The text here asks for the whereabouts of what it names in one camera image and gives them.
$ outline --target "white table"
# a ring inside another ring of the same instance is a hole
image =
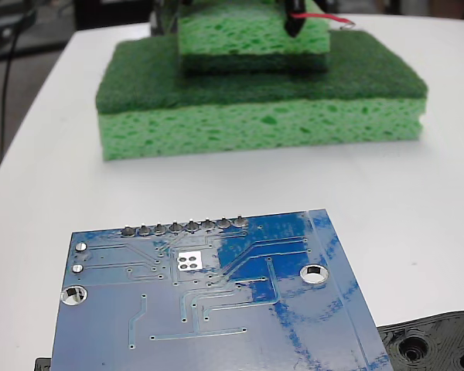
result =
[[[327,208],[377,325],[464,310],[464,22],[350,18],[427,81],[420,141],[103,162],[94,96],[148,26],[72,38],[0,168],[1,371],[50,356],[77,230]]]

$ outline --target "black clip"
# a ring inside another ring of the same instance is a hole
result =
[[[302,30],[305,19],[294,18],[292,14],[301,14],[306,12],[305,0],[285,0],[285,13],[287,21],[285,22],[285,31],[291,36],[296,37]]]

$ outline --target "circuit board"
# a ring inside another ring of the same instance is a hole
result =
[[[52,371],[392,370],[325,210],[73,233]]]

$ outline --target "red wire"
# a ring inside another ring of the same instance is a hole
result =
[[[341,23],[353,23],[350,19],[347,18],[340,18],[333,14],[319,14],[319,13],[292,13],[292,18],[324,18],[324,19],[332,19],[333,21],[341,22]]]

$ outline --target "green sponge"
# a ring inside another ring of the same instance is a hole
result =
[[[322,13],[313,1],[306,10]],[[179,17],[182,66],[191,73],[326,70],[329,23],[308,20],[297,37],[284,30],[277,0],[194,0]]]
[[[425,83],[365,32],[332,33],[329,73],[183,79],[178,59],[175,36],[117,47],[97,94],[105,159],[408,140],[421,132]]]

